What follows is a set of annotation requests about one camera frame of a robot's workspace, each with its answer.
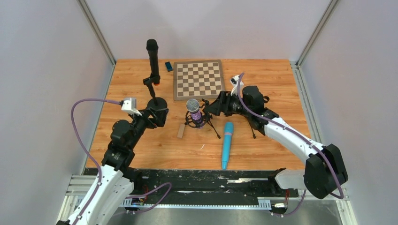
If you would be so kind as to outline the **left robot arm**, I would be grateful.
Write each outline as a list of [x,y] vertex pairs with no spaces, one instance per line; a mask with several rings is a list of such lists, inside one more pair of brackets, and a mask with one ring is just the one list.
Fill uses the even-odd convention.
[[124,199],[134,191],[142,174],[130,167],[133,149],[146,129],[163,127],[168,108],[146,108],[119,120],[112,127],[111,141],[97,176],[75,211],[59,225],[106,225]]

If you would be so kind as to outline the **black round-base mic stand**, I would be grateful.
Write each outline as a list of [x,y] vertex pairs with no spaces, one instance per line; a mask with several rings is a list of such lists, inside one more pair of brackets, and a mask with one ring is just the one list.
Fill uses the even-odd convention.
[[148,78],[143,79],[143,84],[148,88],[150,96],[152,97],[152,99],[148,101],[147,107],[152,105],[168,107],[168,104],[165,99],[161,97],[156,97],[153,84],[159,81],[160,81],[160,76],[153,74],[151,74]]

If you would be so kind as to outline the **purple glitter microphone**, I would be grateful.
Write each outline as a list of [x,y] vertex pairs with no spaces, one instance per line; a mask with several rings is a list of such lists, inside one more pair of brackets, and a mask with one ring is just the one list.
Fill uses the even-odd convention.
[[199,110],[199,102],[196,99],[189,99],[186,102],[186,108],[189,112],[190,118],[186,117],[186,124],[192,128],[200,128],[203,126],[203,116]]

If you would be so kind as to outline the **black microphone orange end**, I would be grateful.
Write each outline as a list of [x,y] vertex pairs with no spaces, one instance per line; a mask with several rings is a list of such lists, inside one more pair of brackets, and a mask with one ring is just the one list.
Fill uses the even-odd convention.
[[155,39],[149,39],[146,43],[146,50],[149,55],[151,75],[150,78],[154,85],[160,84],[159,63],[158,63],[158,44]]

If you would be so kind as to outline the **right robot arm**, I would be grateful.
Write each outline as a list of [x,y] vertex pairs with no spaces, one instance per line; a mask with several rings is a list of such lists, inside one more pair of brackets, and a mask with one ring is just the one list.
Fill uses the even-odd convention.
[[279,142],[300,159],[305,165],[303,170],[276,172],[274,180],[280,189],[307,190],[318,199],[329,195],[343,199],[342,185],[348,181],[348,174],[340,149],[301,134],[267,108],[268,101],[269,97],[262,95],[257,86],[247,86],[242,95],[221,91],[214,102],[205,106],[204,112],[215,116],[244,116],[253,130]]

